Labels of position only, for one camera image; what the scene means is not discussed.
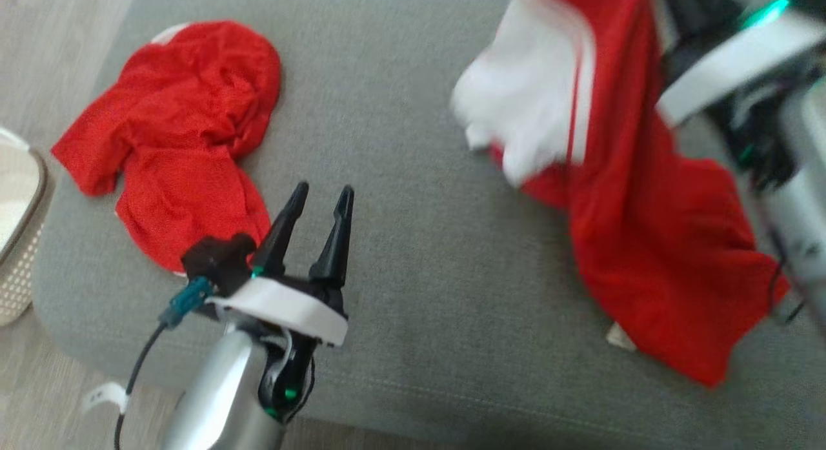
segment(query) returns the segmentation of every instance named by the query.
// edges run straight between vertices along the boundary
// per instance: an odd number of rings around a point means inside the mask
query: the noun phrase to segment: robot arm
[[[680,31],[658,108],[706,112],[752,185],[781,264],[826,335],[826,0],[666,0]]]
[[[341,288],[354,191],[343,189],[336,223],[309,276],[287,276],[283,258],[308,190],[299,183],[258,250],[239,235],[207,238],[184,256],[190,280],[204,278],[216,288],[217,296],[198,312],[224,321],[227,333],[184,394],[163,449],[278,448],[286,425],[312,393],[316,346],[338,347],[345,340]]]

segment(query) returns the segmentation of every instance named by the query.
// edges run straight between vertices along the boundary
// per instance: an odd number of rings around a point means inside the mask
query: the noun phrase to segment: fabric upholstery
[[[350,332],[319,350],[305,414],[480,448],[817,448],[826,348],[808,319],[765,322],[708,391],[604,339],[611,320],[576,274],[565,218],[467,152],[448,100],[507,0],[135,0],[98,91],[160,30],[233,18],[283,63],[265,141],[242,164],[270,212],[310,199],[287,254],[306,272],[345,183],[354,210]],[[708,132],[684,132],[705,153]],[[126,377],[183,281],[148,261],[113,214],[59,184],[35,268],[57,345]],[[221,327],[188,318],[141,380],[182,388]]]

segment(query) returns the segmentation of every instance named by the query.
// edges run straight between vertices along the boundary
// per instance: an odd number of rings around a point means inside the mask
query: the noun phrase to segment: white strap
[[[347,335],[347,320],[341,314],[312,295],[266,277],[248,280],[229,299],[212,298],[206,302],[319,338],[336,347],[341,346]]]
[[[611,326],[611,329],[608,331],[608,335],[605,336],[605,340],[607,340],[608,343],[614,347],[619,347],[623,350],[628,350],[629,352],[637,351],[637,346],[634,345],[634,341],[629,338],[628,334],[625,333],[625,330],[623,330],[617,323],[614,323],[614,325]]]
[[[83,397],[83,401],[80,403],[80,412],[86,414],[102,403],[113,403],[118,406],[121,414],[124,414],[127,405],[129,405],[129,395],[126,394],[126,389],[117,382],[109,382]]]

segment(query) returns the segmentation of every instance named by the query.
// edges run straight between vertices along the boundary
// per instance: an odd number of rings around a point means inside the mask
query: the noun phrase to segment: white stripe
[[[578,91],[576,92],[576,117],[570,159],[584,162],[588,146],[590,129],[590,110],[594,96],[594,77],[596,77],[596,36],[588,19],[579,9],[570,6],[566,0],[541,0],[549,11],[549,17],[561,17],[569,24],[567,29],[574,30],[580,44]]]
[[[154,43],[157,45],[165,45],[172,41],[173,38],[183,29],[189,27],[190,23],[182,23],[176,24],[174,26],[168,27],[163,32],[159,33],[158,35],[154,36],[150,43]]]

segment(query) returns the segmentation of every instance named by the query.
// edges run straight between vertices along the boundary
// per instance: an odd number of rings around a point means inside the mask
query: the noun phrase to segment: wooden floor
[[[90,101],[130,2],[0,0],[0,125],[43,152],[51,171],[57,165],[45,153]],[[114,407],[81,417],[77,406],[82,394],[106,380],[59,353],[32,312],[0,327],[0,449],[112,448]],[[134,397],[124,430],[126,448],[155,447],[177,397],[147,387],[139,387]],[[436,446],[299,421],[285,447]]]

